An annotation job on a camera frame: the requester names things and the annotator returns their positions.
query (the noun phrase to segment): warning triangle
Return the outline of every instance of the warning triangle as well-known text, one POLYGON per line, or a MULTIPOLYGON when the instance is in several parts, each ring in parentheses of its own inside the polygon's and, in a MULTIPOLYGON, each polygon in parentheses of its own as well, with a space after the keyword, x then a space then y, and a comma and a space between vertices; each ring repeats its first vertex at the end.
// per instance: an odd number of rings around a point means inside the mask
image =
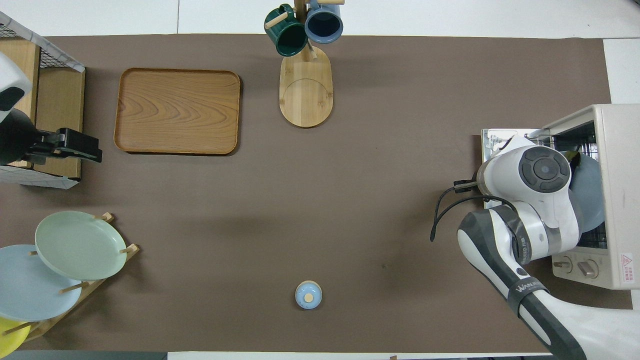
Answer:
POLYGON ((631 262, 631 259, 629 259, 628 257, 626 257, 625 255, 622 255, 622 267, 625 267, 627 264, 629 264, 631 262))

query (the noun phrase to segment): mug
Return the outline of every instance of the mug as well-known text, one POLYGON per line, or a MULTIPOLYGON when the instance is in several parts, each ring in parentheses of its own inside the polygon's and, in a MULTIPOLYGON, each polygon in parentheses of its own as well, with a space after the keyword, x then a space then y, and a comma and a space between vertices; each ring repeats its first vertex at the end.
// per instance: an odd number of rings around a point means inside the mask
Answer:
POLYGON ((338 40, 342 34, 340 5, 318 4, 311 0, 311 9, 307 13, 305 31, 311 41, 318 44, 329 44, 338 40))
POLYGON ((305 33, 305 26, 296 20, 291 5, 282 4, 279 8, 272 10, 267 14, 264 23, 266 24, 284 13, 287 14, 284 20, 268 29, 265 28, 264 31, 276 45, 278 54, 282 56, 294 56, 306 46, 307 34, 305 33))

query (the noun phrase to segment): yellow plate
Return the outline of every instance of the yellow plate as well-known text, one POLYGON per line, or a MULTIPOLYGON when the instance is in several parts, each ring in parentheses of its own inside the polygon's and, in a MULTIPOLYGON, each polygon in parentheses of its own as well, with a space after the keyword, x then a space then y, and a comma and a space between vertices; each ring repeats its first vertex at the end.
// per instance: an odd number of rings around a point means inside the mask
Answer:
POLYGON ((2 335, 2 333, 23 323, 24 322, 0 318, 0 359, 11 354, 15 349, 22 345, 24 340, 27 338, 27 335, 29 335, 31 326, 27 326, 7 335, 2 335))

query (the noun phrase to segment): light green plate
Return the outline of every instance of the light green plate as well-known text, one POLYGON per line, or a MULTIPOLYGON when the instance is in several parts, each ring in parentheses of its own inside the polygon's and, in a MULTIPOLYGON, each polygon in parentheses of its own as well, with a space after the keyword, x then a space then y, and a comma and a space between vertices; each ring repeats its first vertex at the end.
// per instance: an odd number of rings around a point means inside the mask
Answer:
POLYGON ((127 246, 113 226, 80 211, 44 218, 36 229, 36 248, 51 270, 75 280, 105 279, 120 271, 127 246))

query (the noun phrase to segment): cable connector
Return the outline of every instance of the cable connector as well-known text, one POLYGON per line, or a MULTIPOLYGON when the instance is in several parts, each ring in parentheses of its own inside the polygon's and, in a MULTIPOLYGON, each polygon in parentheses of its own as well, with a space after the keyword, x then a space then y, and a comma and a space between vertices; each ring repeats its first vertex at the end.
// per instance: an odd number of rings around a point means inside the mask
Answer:
POLYGON ((478 182, 469 179, 469 180, 457 180, 453 182, 453 188, 455 193, 465 193, 470 192, 478 185, 478 182))

